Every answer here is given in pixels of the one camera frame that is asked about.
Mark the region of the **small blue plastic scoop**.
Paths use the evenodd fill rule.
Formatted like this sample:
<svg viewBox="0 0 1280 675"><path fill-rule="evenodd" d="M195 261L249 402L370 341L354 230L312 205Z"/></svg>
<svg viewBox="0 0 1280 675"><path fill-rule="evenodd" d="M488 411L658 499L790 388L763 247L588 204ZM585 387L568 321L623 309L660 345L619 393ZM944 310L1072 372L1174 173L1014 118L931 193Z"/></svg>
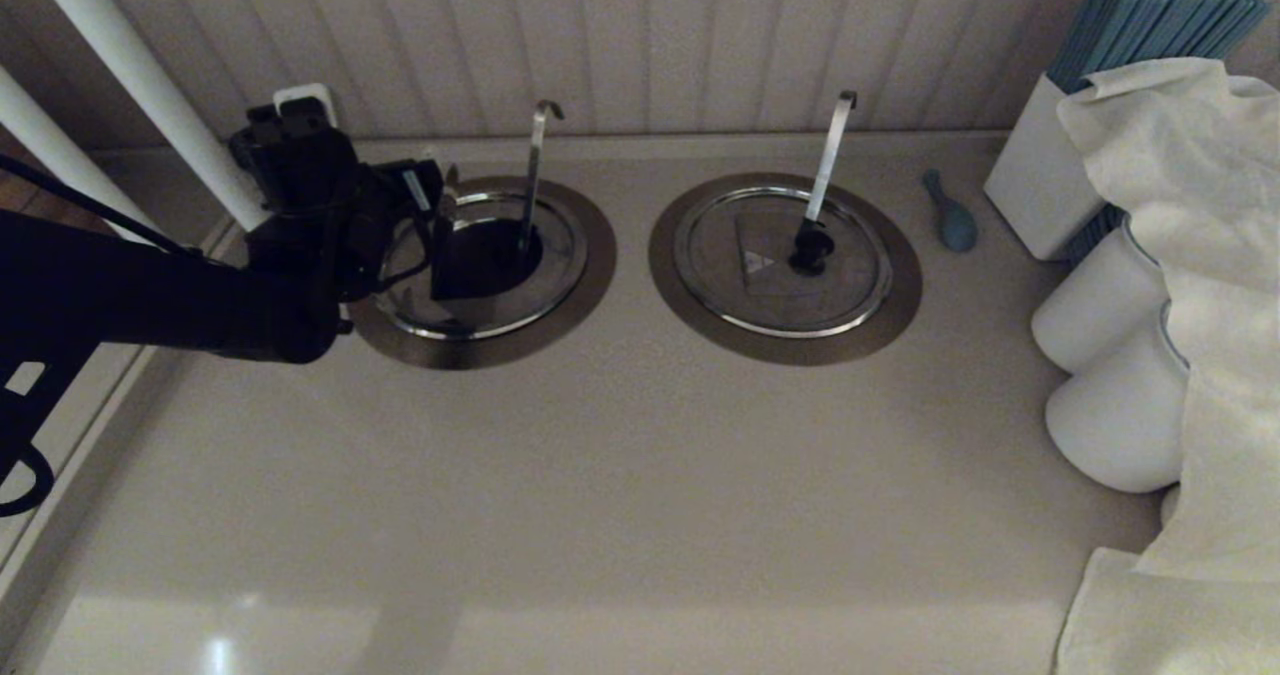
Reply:
<svg viewBox="0 0 1280 675"><path fill-rule="evenodd" d="M937 169L928 169L922 177L936 213L936 229L941 245L955 254L966 254L975 248L979 231L973 214L957 200L947 196Z"/></svg>

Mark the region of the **white box holder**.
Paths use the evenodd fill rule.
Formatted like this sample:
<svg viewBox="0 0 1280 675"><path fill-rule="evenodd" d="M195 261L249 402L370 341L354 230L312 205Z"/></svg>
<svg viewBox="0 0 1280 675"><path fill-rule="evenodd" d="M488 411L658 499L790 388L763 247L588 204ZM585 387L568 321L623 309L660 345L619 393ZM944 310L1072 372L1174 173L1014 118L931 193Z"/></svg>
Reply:
<svg viewBox="0 0 1280 675"><path fill-rule="evenodd" d="M1071 240L1105 206L1059 119L1065 99L1039 76L984 183L988 200L1041 261L1066 260Z"/></svg>

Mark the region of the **white jar blue rim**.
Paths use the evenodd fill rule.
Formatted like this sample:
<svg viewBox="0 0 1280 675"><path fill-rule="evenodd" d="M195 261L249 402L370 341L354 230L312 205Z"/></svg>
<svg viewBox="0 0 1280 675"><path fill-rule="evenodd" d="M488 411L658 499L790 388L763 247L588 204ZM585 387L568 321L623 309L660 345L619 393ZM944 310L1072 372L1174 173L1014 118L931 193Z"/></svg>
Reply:
<svg viewBox="0 0 1280 675"><path fill-rule="evenodd" d="M1055 366L1078 374L1166 301L1164 269L1126 215L1033 313L1030 333Z"/></svg>
<svg viewBox="0 0 1280 675"><path fill-rule="evenodd" d="M1170 336L1171 309L1165 302L1044 406L1059 452L1093 482L1124 493L1161 491L1181 479L1190 364Z"/></svg>

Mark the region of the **white cloth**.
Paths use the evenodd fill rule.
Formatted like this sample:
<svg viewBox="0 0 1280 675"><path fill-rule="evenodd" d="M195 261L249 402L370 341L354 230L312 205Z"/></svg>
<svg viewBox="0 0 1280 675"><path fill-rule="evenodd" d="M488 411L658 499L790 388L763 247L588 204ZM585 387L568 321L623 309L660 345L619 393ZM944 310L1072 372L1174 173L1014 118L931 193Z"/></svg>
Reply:
<svg viewBox="0 0 1280 675"><path fill-rule="evenodd" d="M1280 675L1280 90L1203 58L1088 81L1059 123L1162 268L1190 373L1172 516L1091 556L1053 675Z"/></svg>

